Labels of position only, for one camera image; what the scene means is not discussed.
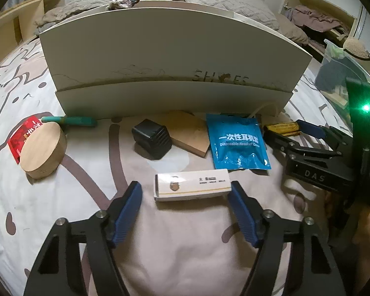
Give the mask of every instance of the green marker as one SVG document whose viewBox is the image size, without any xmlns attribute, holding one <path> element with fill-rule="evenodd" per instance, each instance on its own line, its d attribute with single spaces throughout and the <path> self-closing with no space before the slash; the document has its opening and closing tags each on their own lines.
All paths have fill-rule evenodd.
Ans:
<svg viewBox="0 0 370 296">
<path fill-rule="evenodd" d="M 95 127 L 97 121 L 92 117 L 42 117 L 41 122 L 56 122 L 59 125 Z"/>
</svg>

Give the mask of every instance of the white pillow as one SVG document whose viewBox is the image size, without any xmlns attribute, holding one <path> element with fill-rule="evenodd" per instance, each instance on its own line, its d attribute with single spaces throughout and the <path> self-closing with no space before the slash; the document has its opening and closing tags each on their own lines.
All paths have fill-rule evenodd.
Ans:
<svg viewBox="0 0 370 296">
<path fill-rule="evenodd" d="M 186 2 L 215 6 L 244 15 L 247 18 L 278 31 L 280 25 L 273 12 L 262 0 L 185 0 Z"/>
</svg>

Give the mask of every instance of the wood block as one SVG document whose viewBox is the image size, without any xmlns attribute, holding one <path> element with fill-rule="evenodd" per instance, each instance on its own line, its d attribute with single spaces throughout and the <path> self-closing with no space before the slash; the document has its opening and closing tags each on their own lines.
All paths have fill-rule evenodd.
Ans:
<svg viewBox="0 0 370 296">
<path fill-rule="evenodd" d="M 67 139 L 56 122 L 43 123 L 25 141 L 20 153 L 21 168 L 33 179 L 49 176 L 59 166 Z"/>
<path fill-rule="evenodd" d="M 167 127 L 174 145 L 205 157 L 210 142 L 204 120 L 183 111 L 170 111 L 155 122 Z"/>
<path fill-rule="evenodd" d="M 347 107 L 348 101 L 339 96 L 337 93 L 328 93 L 326 91 L 321 91 L 321 94 L 337 104 L 340 108 L 345 109 Z"/>
</svg>

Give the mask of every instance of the patterned bed sheet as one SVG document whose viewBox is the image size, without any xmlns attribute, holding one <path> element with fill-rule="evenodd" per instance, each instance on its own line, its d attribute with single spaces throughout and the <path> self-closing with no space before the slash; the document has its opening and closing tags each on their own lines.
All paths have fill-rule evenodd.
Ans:
<svg viewBox="0 0 370 296">
<path fill-rule="evenodd" d="M 314 79 L 307 69 L 275 122 L 304 119 L 349 132 Z M 63 115 L 39 39 L 19 46 L 0 65 L 0 279 L 12 295 L 23 294 L 58 217 L 86 219 L 106 209 L 132 180 L 142 185 L 142 205 L 126 241 L 113 252 L 130 295 L 240 294 L 257 251 L 244 240 L 226 199 L 156 203 L 153 198 L 156 173 L 212 169 L 211 151 L 203 159 L 173 146 L 161 160 L 150 161 L 134 151 L 130 132 L 147 116 L 102 119 L 93 129 L 67 128 L 67 151 L 58 169 L 33 181 L 6 146 L 31 115 Z M 307 136 L 295 139 L 326 146 Z M 267 173 L 239 170 L 230 179 L 263 208 L 293 220 L 312 216 L 326 232 L 323 191 L 283 175 L 283 155 L 267 152 L 272 167 Z M 284 244 L 274 295 L 282 293 L 289 253 Z M 84 245 L 80 254 L 89 295 L 96 295 Z"/>
</svg>

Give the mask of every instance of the small white box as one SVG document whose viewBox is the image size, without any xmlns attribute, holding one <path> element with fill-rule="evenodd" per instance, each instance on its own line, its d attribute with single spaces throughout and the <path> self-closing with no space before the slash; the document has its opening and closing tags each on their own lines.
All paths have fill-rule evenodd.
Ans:
<svg viewBox="0 0 370 296">
<path fill-rule="evenodd" d="M 181 201 L 221 196 L 231 191 L 227 169 L 171 172 L 155 175 L 157 201 Z"/>
</svg>

